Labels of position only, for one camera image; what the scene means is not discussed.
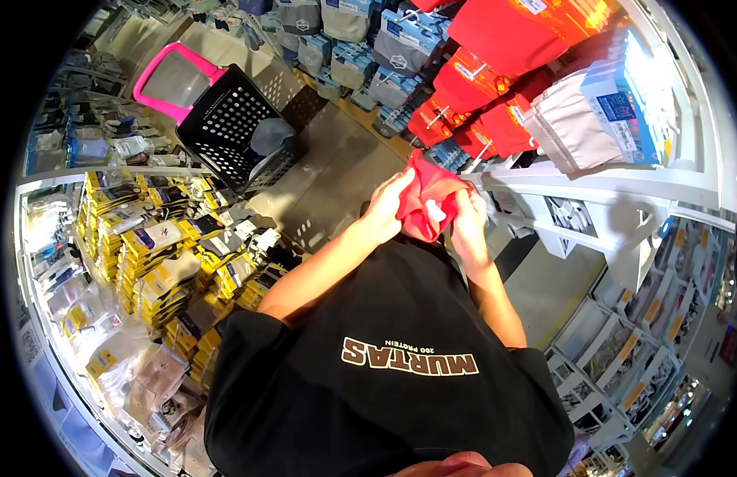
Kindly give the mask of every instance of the metal hook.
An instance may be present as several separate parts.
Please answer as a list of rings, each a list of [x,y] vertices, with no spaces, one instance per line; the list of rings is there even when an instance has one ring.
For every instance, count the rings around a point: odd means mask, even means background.
[[[421,8],[418,8],[417,10],[414,10],[413,12],[406,14],[406,16],[402,17],[400,20],[396,20],[394,23],[402,23],[411,17],[416,17],[417,20],[419,20],[419,12],[421,12]]]
[[[432,127],[432,125],[433,125],[433,124],[435,124],[435,121],[437,121],[438,119],[442,118],[442,116],[443,116],[443,115],[444,115],[444,114],[446,113],[446,111],[448,111],[448,110],[449,110],[450,108],[451,108],[450,106],[446,106],[446,108],[445,108],[445,109],[443,109],[442,111],[440,111],[440,113],[439,113],[439,114],[438,114],[437,116],[435,116],[435,118],[434,118],[434,119],[432,119],[432,120],[431,120],[431,121],[430,121],[429,123],[427,123],[427,129],[430,129],[430,128]]]
[[[488,150],[488,148],[491,146],[491,144],[493,144],[493,139],[489,140],[488,143],[485,145],[485,147],[482,148],[482,151],[480,151],[480,153],[475,158],[475,162],[478,163],[478,161],[481,160],[481,158],[483,157],[483,155],[485,155],[485,151]]]
[[[199,378],[200,388],[204,386],[204,377],[207,375],[207,370],[210,367],[210,363],[212,362],[212,358],[214,358],[216,352],[217,352],[217,348],[212,347],[212,350],[209,356],[207,356],[207,362],[204,364],[204,369],[202,369],[202,376]]]
[[[395,72],[394,72],[394,71],[393,71],[393,72],[391,72],[390,74],[388,74],[387,76],[385,76],[385,77],[384,77],[384,79],[383,79],[382,81],[380,81],[380,82],[379,82],[379,84],[381,85],[381,84],[383,84],[383,83],[387,82],[387,80],[389,80],[389,79],[390,79],[390,78],[392,77],[392,75],[393,75],[393,74],[395,74]]]

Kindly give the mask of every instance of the barcode label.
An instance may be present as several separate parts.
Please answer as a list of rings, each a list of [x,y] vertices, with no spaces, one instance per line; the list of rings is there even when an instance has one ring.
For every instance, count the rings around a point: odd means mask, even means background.
[[[525,114],[522,114],[522,110],[519,106],[510,106],[509,111],[512,111],[514,119],[516,119],[516,122],[520,123],[520,126],[525,125]]]
[[[628,124],[624,120],[616,120],[611,122],[612,132],[615,134],[617,145],[624,151],[636,150],[636,144],[633,142],[633,136],[631,130],[628,128]]]
[[[24,357],[27,359],[27,363],[31,363],[37,357],[40,352],[39,339],[32,329],[32,324],[28,324],[24,331],[21,332],[21,343],[24,347]]]
[[[541,2],[541,0],[520,0],[520,3],[534,15],[546,9],[546,4]]]

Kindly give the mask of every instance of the finger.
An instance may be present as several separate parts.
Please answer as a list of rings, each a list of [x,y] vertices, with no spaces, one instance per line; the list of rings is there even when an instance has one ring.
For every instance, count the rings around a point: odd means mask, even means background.
[[[392,180],[393,180],[394,178],[397,178],[397,177],[399,177],[400,175],[401,175],[401,173],[395,173],[395,174],[393,174],[393,176],[392,176],[392,177],[390,177],[390,178],[389,178],[389,179],[387,179],[386,181],[384,181],[384,182],[382,182],[381,184],[379,184],[379,185],[377,186],[377,188],[375,188],[375,189],[374,189],[374,192],[373,192],[373,193],[372,193],[372,195],[371,195],[371,200],[372,200],[372,202],[374,201],[374,199],[376,199],[376,197],[377,197],[377,196],[379,196],[379,194],[382,194],[382,191],[384,190],[384,187],[385,187],[385,186],[387,186],[387,185],[388,185],[388,184],[389,184],[389,183],[390,183],[390,182],[391,182],[391,181],[392,181]]]
[[[400,177],[394,178],[387,186],[384,187],[384,190],[391,193],[393,196],[400,196],[401,192],[412,183],[415,175],[416,171],[414,169],[409,169],[402,173]]]
[[[464,178],[464,179],[462,179],[462,180],[464,181],[464,183],[465,183],[465,184],[466,184],[467,186],[469,186],[469,188],[470,188],[471,190],[473,190],[473,191],[476,191],[476,190],[477,190],[477,186],[475,186],[475,183],[474,183],[474,182],[472,182],[472,181],[468,181],[468,180],[466,180],[465,178]]]
[[[471,202],[472,207],[475,209],[475,212],[478,214],[485,214],[487,204],[485,203],[485,199],[482,198],[477,192],[474,194],[469,195],[469,201]]]
[[[475,213],[475,209],[471,205],[469,193],[467,189],[461,188],[456,191],[456,205],[459,206],[459,215],[471,215]]]

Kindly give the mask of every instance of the price tag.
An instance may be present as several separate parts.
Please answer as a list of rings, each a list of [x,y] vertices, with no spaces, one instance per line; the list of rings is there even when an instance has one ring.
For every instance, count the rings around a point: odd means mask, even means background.
[[[91,358],[85,369],[87,369],[87,372],[90,373],[93,379],[98,379],[99,376],[111,369],[115,364],[116,358],[111,356],[111,352],[108,349],[103,349]]]
[[[668,341],[673,341],[673,339],[676,338],[676,334],[679,332],[679,328],[681,328],[682,323],[684,323],[684,315],[680,314],[675,320],[673,320],[673,324],[668,329]]]
[[[546,9],[546,4],[541,2],[541,0],[519,0],[519,2],[534,15]]]
[[[673,245],[676,248],[681,248],[682,245],[684,245],[684,235],[686,234],[686,230],[683,228],[680,228],[678,232],[676,232],[676,242],[673,243]]]
[[[642,391],[644,391],[645,386],[646,383],[639,381],[639,383],[633,388],[633,390],[631,390],[631,393],[629,393],[629,395],[626,396],[625,399],[623,399],[621,406],[623,406],[624,411],[628,411],[629,409],[631,409],[634,401],[639,397],[640,394],[642,394]]]
[[[631,349],[633,349],[633,345],[636,344],[636,335],[632,334],[628,341],[626,341],[626,344],[623,345],[623,348],[621,349],[621,352],[617,354],[617,358],[620,360],[624,360],[628,357],[628,355],[631,353]]]
[[[655,299],[652,302],[652,304],[650,304],[650,309],[647,310],[647,314],[644,317],[644,321],[646,321],[647,323],[652,321],[652,319],[655,317],[655,313],[657,312],[657,310],[660,310],[660,300]]]

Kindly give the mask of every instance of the plastic bag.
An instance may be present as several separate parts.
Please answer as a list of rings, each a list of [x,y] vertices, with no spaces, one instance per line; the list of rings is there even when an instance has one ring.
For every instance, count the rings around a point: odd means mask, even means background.
[[[144,363],[125,396],[124,410],[142,425],[180,387],[188,363],[165,345]]]
[[[158,348],[158,344],[151,343],[145,325],[128,318],[95,349],[85,368],[96,380],[107,401],[113,407],[122,408],[122,387],[135,379],[136,370],[142,367],[143,360],[152,356]]]
[[[252,133],[249,147],[260,156],[268,156],[281,147],[287,138],[295,134],[295,129],[281,118],[263,119]]]
[[[173,446],[170,449],[170,471],[180,474],[183,470],[192,477],[212,477],[217,470],[212,466],[210,456],[204,447],[204,412],[192,423],[179,441],[182,447]]]

